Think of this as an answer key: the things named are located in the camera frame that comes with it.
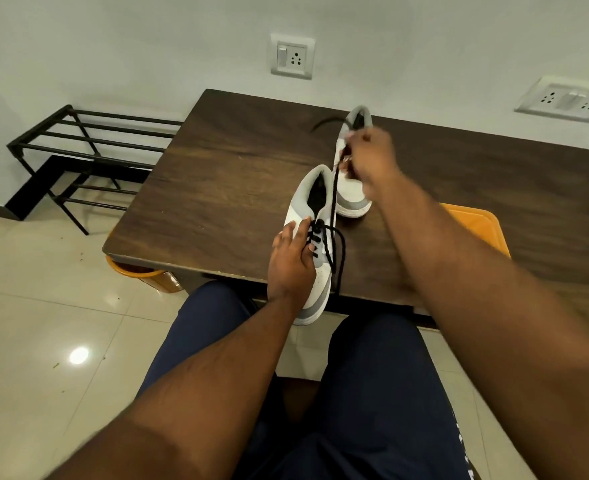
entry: leg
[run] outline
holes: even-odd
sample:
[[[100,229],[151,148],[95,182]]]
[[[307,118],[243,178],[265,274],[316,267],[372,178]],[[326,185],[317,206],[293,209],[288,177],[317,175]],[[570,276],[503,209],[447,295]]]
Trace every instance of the leg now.
[[[256,310],[252,300],[240,298],[228,285],[209,282],[199,287],[178,311],[137,396],[176,365],[224,338]],[[274,376],[234,478],[247,478],[258,470],[283,443],[286,432],[283,397]]]
[[[318,451],[308,471],[336,470],[349,478],[471,478],[428,350],[400,315],[351,316],[341,323],[307,420],[311,433],[300,448]]]

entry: electrical outlet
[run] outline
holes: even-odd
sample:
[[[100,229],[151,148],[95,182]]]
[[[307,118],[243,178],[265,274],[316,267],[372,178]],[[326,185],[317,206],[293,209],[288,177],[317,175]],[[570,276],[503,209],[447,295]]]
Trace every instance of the electrical outlet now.
[[[521,99],[515,111],[589,123],[589,81],[542,77]]]
[[[314,39],[270,34],[268,61],[273,74],[312,79],[314,60]]]

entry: white sneaker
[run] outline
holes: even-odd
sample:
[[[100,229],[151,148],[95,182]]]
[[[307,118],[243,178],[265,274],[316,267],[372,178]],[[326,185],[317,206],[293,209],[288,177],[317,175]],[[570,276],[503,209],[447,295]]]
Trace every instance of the white sneaker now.
[[[361,128],[371,128],[373,125],[372,116],[366,106],[355,107],[350,114],[346,116],[346,121],[355,130]],[[339,172],[337,181],[337,213],[343,217],[361,217],[370,209],[370,202],[364,195],[364,188],[361,182],[346,178],[346,174],[339,171],[338,165],[341,158],[341,152],[346,147],[344,138],[351,130],[347,123],[343,123],[337,140],[337,150],[334,159],[334,171]]]
[[[310,170],[294,192],[283,224],[294,221],[294,234],[303,219],[311,217],[313,220],[308,232],[308,242],[315,245],[313,262],[317,277],[303,310],[294,320],[295,325],[309,325],[319,318],[331,294],[332,273],[335,269],[331,235],[335,219],[332,212],[332,178],[333,173],[326,165]]]

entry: person's left hand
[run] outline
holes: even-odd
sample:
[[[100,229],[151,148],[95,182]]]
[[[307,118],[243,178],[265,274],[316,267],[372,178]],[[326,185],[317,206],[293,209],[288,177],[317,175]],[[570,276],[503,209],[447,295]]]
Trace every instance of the person's left hand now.
[[[310,217],[301,221],[294,237],[295,222],[286,224],[272,242],[267,267],[267,300],[283,300],[295,316],[306,304],[317,276],[313,245],[306,246],[310,222]]]

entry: yellow plastic lid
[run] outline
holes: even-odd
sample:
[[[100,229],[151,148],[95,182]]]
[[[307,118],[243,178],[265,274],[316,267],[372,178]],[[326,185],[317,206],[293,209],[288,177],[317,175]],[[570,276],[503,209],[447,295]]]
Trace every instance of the yellow plastic lid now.
[[[483,239],[495,249],[510,257],[506,239],[504,239],[499,220],[487,210],[462,207],[450,203],[441,204],[450,215],[459,221],[467,230]]]

